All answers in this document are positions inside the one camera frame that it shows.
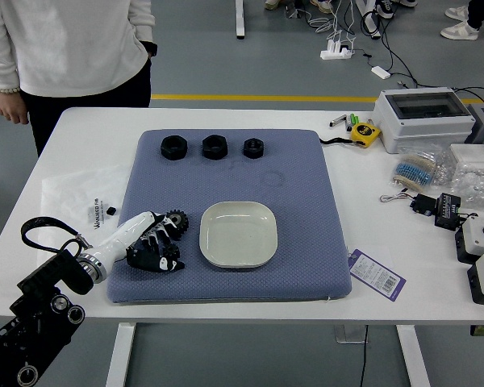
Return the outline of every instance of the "person's hand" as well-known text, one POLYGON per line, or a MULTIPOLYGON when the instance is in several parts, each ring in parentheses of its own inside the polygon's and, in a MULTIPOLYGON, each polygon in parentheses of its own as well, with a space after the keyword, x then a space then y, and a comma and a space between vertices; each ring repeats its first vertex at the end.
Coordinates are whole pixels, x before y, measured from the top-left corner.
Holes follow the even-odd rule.
POLYGON ((13 123, 28 124, 27 106, 19 93, 0 93, 0 115, 13 123))

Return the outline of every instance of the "white shoe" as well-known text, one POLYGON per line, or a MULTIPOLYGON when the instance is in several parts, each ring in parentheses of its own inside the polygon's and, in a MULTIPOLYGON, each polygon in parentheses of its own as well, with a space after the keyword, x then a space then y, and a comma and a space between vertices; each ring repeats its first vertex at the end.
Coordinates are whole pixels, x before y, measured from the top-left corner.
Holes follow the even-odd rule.
POLYGON ((266 10, 275 10, 277 6, 280 5, 281 0, 265 0, 265 9, 266 10))
POLYGON ((468 20, 468 6, 460 6, 458 8, 448 8, 445 12, 445 15, 447 15, 449 18, 455 19, 455 20, 461 20, 462 22, 465 22, 468 20))
POLYGON ((441 31, 441 35, 452 40, 477 40, 478 30, 470 27, 469 24, 464 21, 453 27, 445 28, 441 31))
POLYGON ((310 0, 313 6, 317 6, 321 12, 324 14, 333 14, 333 6, 331 4, 332 0, 327 0, 326 2, 320 2, 318 0, 310 0))

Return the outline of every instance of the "yellow floor line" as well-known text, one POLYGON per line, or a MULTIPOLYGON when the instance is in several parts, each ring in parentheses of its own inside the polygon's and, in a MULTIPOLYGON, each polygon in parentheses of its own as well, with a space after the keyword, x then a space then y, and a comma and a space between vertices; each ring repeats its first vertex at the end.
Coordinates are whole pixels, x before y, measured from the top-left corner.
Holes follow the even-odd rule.
MULTIPOLYGON (((311 96, 311 95, 246 95, 246 94, 151 94, 160 101, 232 101, 232 102, 359 102, 374 103, 377 97, 311 96)), ((480 103, 478 98, 462 99, 465 104, 480 103)))

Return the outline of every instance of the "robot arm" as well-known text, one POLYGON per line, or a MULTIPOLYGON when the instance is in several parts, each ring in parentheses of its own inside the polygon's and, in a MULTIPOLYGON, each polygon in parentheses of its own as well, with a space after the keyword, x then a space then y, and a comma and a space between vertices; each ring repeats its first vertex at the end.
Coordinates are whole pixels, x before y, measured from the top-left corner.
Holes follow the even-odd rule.
POLYGON ((179 249, 170 239, 179 240, 187 228, 188 218, 181 211, 167 215, 148 211, 126 221, 93 248, 57 219, 26 222, 22 227, 25 244, 55 255, 18 284, 23 295, 10 307, 16 317, 0 329, 0 387, 35 385, 84 321, 84 309, 72 304, 56 287, 57 282, 63 281, 75 293, 87 294, 94 284, 106 280, 115 261, 126 257, 132 267, 152 272, 184 268, 177 262, 179 249), (29 240, 29 230, 46 226, 63 228, 74 238, 59 250, 29 240), (158 235, 164 244, 162 254, 158 235), (66 250, 70 243, 79 246, 75 255, 66 250))

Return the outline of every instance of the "black hex nut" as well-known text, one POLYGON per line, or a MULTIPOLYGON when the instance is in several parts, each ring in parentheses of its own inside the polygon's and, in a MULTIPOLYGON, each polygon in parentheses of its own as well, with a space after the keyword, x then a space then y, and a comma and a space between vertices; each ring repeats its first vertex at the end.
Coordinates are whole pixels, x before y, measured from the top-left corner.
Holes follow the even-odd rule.
POLYGON ((188 144, 180 135, 169 135, 161 141, 161 154, 169 160, 180 160, 186 156, 188 144))
POLYGON ((227 155, 227 142, 221 135, 209 135, 202 141, 202 155, 210 160, 220 160, 227 155))
POLYGON ((257 159, 264 155, 264 142, 261 139, 246 139, 244 141, 244 156, 257 159))

